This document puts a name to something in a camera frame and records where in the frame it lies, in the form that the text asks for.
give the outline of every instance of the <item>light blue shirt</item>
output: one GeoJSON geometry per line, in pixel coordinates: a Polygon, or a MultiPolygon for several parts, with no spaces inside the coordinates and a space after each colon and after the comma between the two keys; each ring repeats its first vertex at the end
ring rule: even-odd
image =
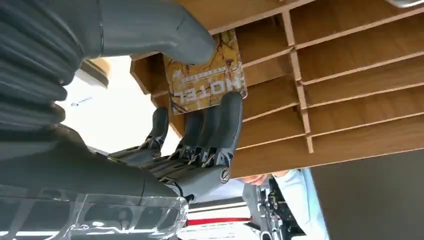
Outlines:
{"type": "Polygon", "coordinates": [[[275,177],[278,187],[299,227],[311,240],[329,240],[311,170],[290,170],[275,177]]]}

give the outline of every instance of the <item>transparent plastic cover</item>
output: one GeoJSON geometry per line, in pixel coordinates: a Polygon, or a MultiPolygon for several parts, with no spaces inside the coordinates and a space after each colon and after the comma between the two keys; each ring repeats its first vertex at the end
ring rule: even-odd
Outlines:
{"type": "Polygon", "coordinates": [[[89,235],[167,239],[184,226],[188,209],[183,197],[81,194],[58,189],[34,194],[0,185],[0,239],[70,240],[89,235]]]}

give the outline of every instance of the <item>wooden cubby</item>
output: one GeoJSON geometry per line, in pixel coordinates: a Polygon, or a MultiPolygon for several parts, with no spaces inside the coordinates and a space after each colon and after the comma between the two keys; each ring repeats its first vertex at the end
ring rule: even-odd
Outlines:
{"type": "Polygon", "coordinates": [[[284,26],[278,15],[237,27],[235,33],[244,68],[290,51],[284,26]]]}
{"type": "Polygon", "coordinates": [[[243,122],[263,117],[299,104],[290,75],[250,86],[243,101],[243,122]]]}
{"type": "Polygon", "coordinates": [[[305,135],[296,108],[290,107],[243,123],[238,149],[305,135]]]}
{"type": "Polygon", "coordinates": [[[236,152],[231,174],[239,178],[424,149],[423,129],[420,115],[313,137],[312,154],[303,137],[248,147],[236,152]]]}
{"type": "Polygon", "coordinates": [[[421,114],[424,86],[309,109],[313,137],[421,114]]]}
{"type": "Polygon", "coordinates": [[[243,71],[248,87],[290,75],[292,72],[290,59],[287,55],[244,67],[243,71]]]}
{"type": "MultiPolygon", "coordinates": [[[[177,2],[210,33],[236,32],[248,93],[233,177],[424,149],[424,5],[177,2]]],[[[143,92],[169,107],[162,55],[133,59],[143,92]]],[[[170,121],[184,134],[183,115],[170,121]]]]}
{"type": "Polygon", "coordinates": [[[305,85],[309,108],[424,85],[424,56],[305,85]]]}
{"type": "Polygon", "coordinates": [[[291,11],[297,47],[305,48],[419,13],[382,0],[317,0],[291,11]]]}
{"type": "Polygon", "coordinates": [[[130,73],[144,94],[153,97],[166,95],[169,91],[165,75],[164,56],[154,54],[131,62],[130,73]]]}
{"type": "Polygon", "coordinates": [[[424,55],[424,13],[298,51],[310,84],[424,55]]]}

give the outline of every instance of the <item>white wall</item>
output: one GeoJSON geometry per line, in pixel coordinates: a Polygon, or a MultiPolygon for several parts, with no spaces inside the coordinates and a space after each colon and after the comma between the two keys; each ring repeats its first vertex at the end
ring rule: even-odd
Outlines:
{"type": "MultiPolygon", "coordinates": [[[[144,142],[152,129],[152,115],[156,108],[150,95],[144,95],[131,76],[129,56],[106,60],[111,65],[107,90],[98,91],[75,80],[66,86],[68,101],[58,104],[66,110],[63,124],[77,130],[86,145],[112,153],[144,142]],[[93,92],[92,99],[79,106],[70,106],[70,99],[90,96],[93,92]]],[[[178,142],[179,137],[169,128],[162,155],[173,153],[178,142]]]]}

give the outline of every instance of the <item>circular logo on robot hand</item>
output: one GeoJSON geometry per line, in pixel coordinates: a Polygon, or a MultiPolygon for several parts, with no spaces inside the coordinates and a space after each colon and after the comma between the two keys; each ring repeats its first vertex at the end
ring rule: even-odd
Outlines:
{"type": "Polygon", "coordinates": [[[221,173],[219,175],[219,180],[221,180],[221,183],[226,184],[230,180],[230,169],[228,167],[224,167],[221,170],[221,173]]]}

